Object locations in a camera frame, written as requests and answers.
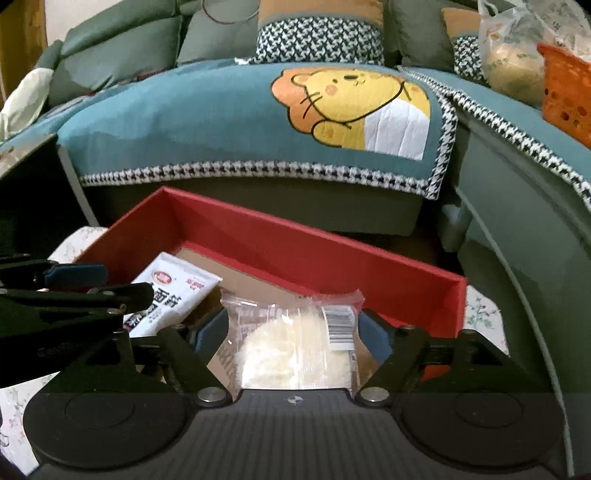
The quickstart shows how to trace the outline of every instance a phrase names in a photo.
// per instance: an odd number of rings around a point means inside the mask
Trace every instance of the screw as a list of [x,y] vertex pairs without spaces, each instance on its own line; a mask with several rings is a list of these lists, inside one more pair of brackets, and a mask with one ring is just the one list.
[[207,387],[197,392],[197,398],[206,403],[217,403],[226,398],[226,392],[219,387]]
[[364,388],[361,393],[361,398],[371,403],[383,402],[390,397],[388,390],[381,387]]

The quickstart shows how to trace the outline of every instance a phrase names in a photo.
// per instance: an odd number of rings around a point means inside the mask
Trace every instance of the orange basket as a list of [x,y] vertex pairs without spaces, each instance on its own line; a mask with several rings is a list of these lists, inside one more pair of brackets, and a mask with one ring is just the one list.
[[544,120],[591,148],[591,63],[539,44],[544,57]]

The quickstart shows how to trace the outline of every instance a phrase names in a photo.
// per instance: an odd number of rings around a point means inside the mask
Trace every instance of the barcode label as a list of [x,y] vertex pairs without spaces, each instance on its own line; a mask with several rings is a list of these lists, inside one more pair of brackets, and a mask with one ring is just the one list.
[[331,350],[355,350],[355,311],[348,305],[322,307]]

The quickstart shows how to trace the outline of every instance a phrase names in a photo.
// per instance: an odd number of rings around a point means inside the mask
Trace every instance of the sofa cushion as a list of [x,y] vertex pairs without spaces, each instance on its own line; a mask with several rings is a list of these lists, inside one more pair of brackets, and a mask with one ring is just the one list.
[[194,15],[199,10],[201,10],[201,0],[190,0],[189,2],[184,2],[178,6],[178,10],[181,12],[181,15]]
[[61,56],[69,57],[134,27],[176,14],[176,0],[123,0],[72,28]]
[[[499,11],[514,5],[493,0]],[[476,0],[389,0],[389,10],[398,33],[402,64],[453,72],[453,49],[443,21],[443,8],[478,10]]]
[[34,68],[39,69],[51,69],[55,70],[57,64],[60,62],[61,47],[64,43],[61,40],[56,40],[54,43],[49,45],[37,60]]
[[[248,18],[256,12],[257,0],[209,0],[207,11],[220,21],[236,21]],[[189,23],[183,46],[178,55],[178,64],[198,60],[251,57],[256,49],[257,18],[233,25],[220,25],[201,10],[201,0],[196,0],[199,9]]]
[[453,45],[453,71],[466,80],[485,83],[480,59],[480,14],[461,8],[444,8],[443,20]]
[[172,68],[180,26],[181,17],[156,20],[63,59],[51,82],[50,107],[140,74]]
[[381,0],[261,0],[253,63],[384,64]]

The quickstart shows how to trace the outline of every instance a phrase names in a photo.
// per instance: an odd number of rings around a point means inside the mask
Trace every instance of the plastic bag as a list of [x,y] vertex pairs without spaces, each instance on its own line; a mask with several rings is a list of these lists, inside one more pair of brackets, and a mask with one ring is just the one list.
[[554,33],[554,45],[577,57],[591,55],[591,26],[577,2],[524,0],[524,4]]
[[258,304],[224,292],[233,353],[228,390],[313,390],[359,387],[355,354],[360,291],[303,298],[289,306]]
[[221,280],[186,260],[161,252],[133,282],[152,284],[152,305],[124,316],[123,327],[130,330],[130,337],[142,337],[181,323]]
[[478,10],[480,56],[488,84],[499,93],[539,108],[544,95],[544,59],[537,44],[554,43],[553,32],[525,7],[498,13],[486,0],[479,0]]

